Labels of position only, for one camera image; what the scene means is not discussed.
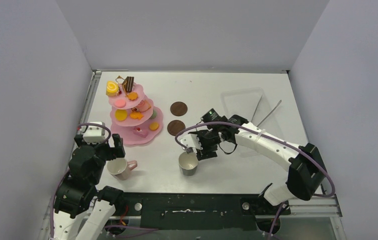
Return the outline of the yellow swirl roll cake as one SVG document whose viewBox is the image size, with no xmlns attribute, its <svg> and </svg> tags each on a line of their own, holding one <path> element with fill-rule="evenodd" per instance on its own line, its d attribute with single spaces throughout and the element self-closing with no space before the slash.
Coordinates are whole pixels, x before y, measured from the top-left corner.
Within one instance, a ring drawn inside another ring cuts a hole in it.
<svg viewBox="0 0 378 240">
<path fill-rule="evenodd" d="M 115 97 L 121 93 L 119 84 L 115 81 L 107 81 L 105 94 L 108 97 Z"/>
</svg>

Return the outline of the black mug white inside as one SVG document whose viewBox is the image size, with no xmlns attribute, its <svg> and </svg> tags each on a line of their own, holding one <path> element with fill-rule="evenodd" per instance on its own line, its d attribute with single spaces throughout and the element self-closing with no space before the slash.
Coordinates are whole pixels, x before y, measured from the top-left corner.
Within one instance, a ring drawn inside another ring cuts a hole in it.
<svg viewBox="0 0 378 240">
<path fill-rule="evenodd" d="M 197 171 L 199 160 L 194 152 L 183 152 L 178 158 L 178 164 L 184 176 L 193 176 Z"/>
</svg>

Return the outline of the pink round macaron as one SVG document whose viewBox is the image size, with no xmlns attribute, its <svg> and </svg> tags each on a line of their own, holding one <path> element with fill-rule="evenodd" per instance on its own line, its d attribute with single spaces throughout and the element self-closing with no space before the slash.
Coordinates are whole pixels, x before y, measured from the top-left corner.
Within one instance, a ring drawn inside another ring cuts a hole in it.
<svg viewBox="0 0 378 240">
<path fill-rule="evenodd" d="M 116 108 L 124 108 L 125 106 L 127 105 L 127 102 L 124 100 L 124 99 L 117 99 L 115 102 L 114 102 L 114 106 Z"/>
</svg>

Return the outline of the metal serving tongs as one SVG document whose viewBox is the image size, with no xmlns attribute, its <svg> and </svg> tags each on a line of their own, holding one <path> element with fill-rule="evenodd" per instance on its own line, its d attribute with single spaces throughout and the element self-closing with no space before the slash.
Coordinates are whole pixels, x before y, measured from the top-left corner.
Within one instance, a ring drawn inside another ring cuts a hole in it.
<svg viewBox="0 0 378 240">
<path fill-rule="evenodd" d="M 260 127 L 277 110 L 281 103 L 282 100 L 280 99 L 274 106 L 271 106 L 266 95 L 261 95 L 254 108 L 250 121 L 257 127 Z"/>
</svg>

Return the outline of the orange scalloped cookie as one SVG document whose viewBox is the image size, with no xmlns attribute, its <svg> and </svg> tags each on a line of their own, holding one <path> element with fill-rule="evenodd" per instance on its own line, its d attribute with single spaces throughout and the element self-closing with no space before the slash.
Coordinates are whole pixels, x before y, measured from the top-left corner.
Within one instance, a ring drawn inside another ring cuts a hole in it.
<svg viewBox="0 0 378 240">
<path fill-rule="evenodd" d="M 132 92 L 127 93 L 127 94 L 126 94 L 126 97 L 127 97 L 130 101 L 135 101 L 135 100 L 138 99 L 139 95 L 138 95 L 137 92 L 132 91 Z"/>
</svg>

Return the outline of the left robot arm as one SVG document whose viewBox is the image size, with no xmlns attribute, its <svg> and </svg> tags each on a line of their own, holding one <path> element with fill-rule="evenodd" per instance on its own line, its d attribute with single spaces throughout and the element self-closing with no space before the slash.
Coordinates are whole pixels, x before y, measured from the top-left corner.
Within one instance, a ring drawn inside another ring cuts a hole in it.
<svg viewBox="0 0 378 240">
<path fill-rule="evenodd" d="M 95 240 L 111 216 L 127 209 L 123 190 L 96 188 L 106 163 L 125 156 L 123 139 L 117 133 L 111 137 L 113 146 L 108 141 L 87 143 L 83 135 L 75 136 L 77 147 L 68 163 L 69 170 L 54 195 L 52 240 Z"/>
</svg>

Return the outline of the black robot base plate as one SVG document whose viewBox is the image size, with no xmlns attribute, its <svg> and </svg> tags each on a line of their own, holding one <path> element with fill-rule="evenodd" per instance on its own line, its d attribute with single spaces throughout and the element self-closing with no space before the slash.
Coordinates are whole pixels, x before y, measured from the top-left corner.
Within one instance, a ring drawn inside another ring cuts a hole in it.
<svg viewBox="0 0 378 240">
<path fill-rule="evenodd" d="M 108 229 L 138 220 L 142 229 L 254 231 L 258 224 L 270 227 L 275 215 L 291 213 L 287 202 L 280 208 L 258 194 L 125 192 L 123 200 Z"/>
</svg>

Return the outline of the orange flower cookie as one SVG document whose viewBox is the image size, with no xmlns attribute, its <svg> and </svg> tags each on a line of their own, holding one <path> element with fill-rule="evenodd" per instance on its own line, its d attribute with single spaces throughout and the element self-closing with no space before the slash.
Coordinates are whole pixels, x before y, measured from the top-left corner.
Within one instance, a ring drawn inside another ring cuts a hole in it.
<svg viewBox="0 0 378 240">
<path fill-rule="evenodd" d="M 140 121 L 144 115 L 141 113 L 141 112 L 138 112 L 138 111 L 133 111 L 129 114 L 129 117 L 133 120 L 138 120 Z"/>
</svg>

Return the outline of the chocolate layered cake slice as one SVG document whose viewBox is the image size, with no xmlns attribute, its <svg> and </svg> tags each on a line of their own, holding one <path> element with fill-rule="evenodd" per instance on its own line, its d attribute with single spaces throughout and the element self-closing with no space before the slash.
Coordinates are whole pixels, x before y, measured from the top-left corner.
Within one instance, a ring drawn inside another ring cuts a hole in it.
<svg viewBox="0 0 378 240">
<path fill-rule="evenodd" d="M 126 93 L 131 93 L 133 91 L 133 86 L 134 86 L 134 76 L 127 76 L 123 82 L 122 82 L 122 87 Z"/>
</svg>

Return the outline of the dark wooden coaster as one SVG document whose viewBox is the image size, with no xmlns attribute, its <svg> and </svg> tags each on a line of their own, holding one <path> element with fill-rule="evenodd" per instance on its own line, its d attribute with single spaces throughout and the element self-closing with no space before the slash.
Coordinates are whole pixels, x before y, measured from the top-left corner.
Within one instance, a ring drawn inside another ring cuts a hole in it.
<svg viewBox="0 0 378 240">
<path fill-rule="evenodd" d="M 170 112 L 177 117 L 185 115 L 187 111 L 188 106 L 182 101 L 176 101 L 170 106 Z"/>
<path fill-rule="evenodd" d="M 172 135 L 176 136 L 180 131 L 184 130 L 186 125 L 181 120 L 172 120 L 167 125 L 167 132 Z"/>
</svg>

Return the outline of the yellow round cake slice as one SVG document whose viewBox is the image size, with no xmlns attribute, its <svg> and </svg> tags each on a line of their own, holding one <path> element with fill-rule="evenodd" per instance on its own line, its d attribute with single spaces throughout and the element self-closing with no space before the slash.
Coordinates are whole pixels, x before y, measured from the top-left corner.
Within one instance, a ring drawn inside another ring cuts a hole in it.
<svg viewBox="0 0 378 240">
<path fill-rule="evenodd" d="M 128 117 L 128 112 L 126 109 L 117 109 L 114 113 L 114 117 L 117 121 L 125 121 Z"/>
</svg>

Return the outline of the pink three-tier cake stand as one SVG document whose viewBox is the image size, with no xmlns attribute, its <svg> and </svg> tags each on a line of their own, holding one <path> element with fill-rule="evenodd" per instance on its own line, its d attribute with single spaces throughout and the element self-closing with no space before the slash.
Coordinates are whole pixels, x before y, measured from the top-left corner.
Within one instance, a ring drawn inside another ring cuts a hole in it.
<svg viewBox="0 0 378 240">
<path fill-rule="evenodd" d="M 120 94 L 114 97 L 108 97 L 108 103 L 111 106 L 110 118 L 111 118 L 111 131 L 114 134 L 119 134 L 123 138 L 123 144 L 125 146 L 141 146 L 146 145 L 152 141 L 162 130 L 164 126 L 164 115 L 163 112 L 154 105 L 154 101 L 150 99 L 144 91 L 141 84 L 135 83 L 133 85 L 133 92 L 138 93 L 138 99 L 130 101 L 127 98 L 127 93 L 124 91 L 122 83 L 125 78 L 118 76 L 115 80 L 108 80 L 117 82 L 120 87 Z M 126 101 L 126 106 L 123 108 L 117 108 L 114 106 L 116 100 L 123 99 Z M 145 112 L 141 112 L 144 117 L 141 120 L 135 120 L 130 118 L 131 112 L 138 112 L 136 106 L 142 101 L 148 100 L 151 104 L 151 108 Z M 116 110 L 127 110 L 127 118 L 124 121 L 117 121 L 115 118 Z M 159 123 L 159 128 L 156 131 L 151 131 L 149 125 L 153 122 Z M 133 128 L 139 127 L 148 132 L 146 138 L 141 138 L 133 134 Z"/>
</svg>

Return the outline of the pink green cube cake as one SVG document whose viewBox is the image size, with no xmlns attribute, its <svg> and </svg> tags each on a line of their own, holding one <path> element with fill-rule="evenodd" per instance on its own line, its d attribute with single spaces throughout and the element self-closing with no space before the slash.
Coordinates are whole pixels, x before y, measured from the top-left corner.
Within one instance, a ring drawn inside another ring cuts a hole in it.
<svg viewBox="0 0 378 240">
<path fill-rule="evenodd" d="M 134 127 L 132 133 L 139 138 L 146 138 L 148 136 L 148 132 L 140 127 Z"/>
</svg>

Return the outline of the pink teacup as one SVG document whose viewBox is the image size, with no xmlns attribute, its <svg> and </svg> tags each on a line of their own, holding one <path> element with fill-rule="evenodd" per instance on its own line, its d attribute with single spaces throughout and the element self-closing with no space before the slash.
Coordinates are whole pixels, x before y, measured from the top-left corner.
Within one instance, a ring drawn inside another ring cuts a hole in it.
<svg viewBox="0 0 378 240">
<path fill-rule="evenodd" d="M 110 175 L 118 180 L 127 180 L 132 171 L 138 167 L 138 162 L 136 160 L 127 161 L 125 158 L 116 158 L 109 161 L 106 164 L 106 169 Z"/>
</svg>

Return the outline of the orange round macaron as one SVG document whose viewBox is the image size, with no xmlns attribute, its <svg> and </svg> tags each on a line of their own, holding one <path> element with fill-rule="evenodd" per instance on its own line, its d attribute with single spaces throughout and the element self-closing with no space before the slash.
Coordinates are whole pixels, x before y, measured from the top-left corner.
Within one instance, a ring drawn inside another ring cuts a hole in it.
<svg viewBox="0 0 378 240">
<path fill-rule="evenodd" d="M 156 131 L 158 128 L 160 127 L 160 124 L 158 122 L 152 122 L 150 125 L 149 125 L 149 129 L 151 131 Z"/>
</svg>

